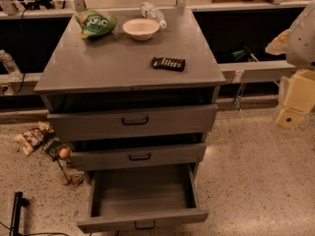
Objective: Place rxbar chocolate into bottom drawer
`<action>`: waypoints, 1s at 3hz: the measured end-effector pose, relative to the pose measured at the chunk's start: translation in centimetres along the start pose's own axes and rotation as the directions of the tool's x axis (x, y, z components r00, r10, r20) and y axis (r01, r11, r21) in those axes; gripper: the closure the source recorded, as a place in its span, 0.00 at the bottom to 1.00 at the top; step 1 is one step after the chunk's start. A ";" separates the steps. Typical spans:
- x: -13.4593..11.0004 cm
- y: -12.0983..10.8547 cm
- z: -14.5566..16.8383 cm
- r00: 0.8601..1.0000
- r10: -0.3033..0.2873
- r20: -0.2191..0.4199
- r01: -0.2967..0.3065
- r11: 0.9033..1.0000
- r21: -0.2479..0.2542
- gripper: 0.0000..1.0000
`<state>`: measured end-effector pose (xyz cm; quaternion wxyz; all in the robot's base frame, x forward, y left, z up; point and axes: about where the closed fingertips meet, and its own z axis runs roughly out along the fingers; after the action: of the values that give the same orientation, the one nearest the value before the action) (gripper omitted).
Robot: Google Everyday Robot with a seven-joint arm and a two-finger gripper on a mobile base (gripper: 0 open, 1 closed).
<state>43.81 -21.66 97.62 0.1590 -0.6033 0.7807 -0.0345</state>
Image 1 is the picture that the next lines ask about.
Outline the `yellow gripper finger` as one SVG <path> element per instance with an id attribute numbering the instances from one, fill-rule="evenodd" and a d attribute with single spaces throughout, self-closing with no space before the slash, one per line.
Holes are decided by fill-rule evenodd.
<path id="1" fill-rule="evenodd" d="M 304 120 L 304 116 L 289 109 L 282 109 L 276 118 L 276 125 L 285 130 L 293 130 Z"/>
<path id="2" fill-rule="evenodd" d="M 315 106 L 315 72 L 299 70 L 288 80 L 283 107 L 306 115 Z"/>

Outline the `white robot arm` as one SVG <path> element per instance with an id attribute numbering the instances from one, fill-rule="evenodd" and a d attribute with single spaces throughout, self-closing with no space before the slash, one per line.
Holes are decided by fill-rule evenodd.
<path id="1" fill-rule="evenodd" d="M 287 80 L 287 88 L 276 125 L 295 129 L 315 106 L 315 1 L 311 1 L 289 29 L 265 48 L 272 55 L 284 54 L 297 71 Z"/>

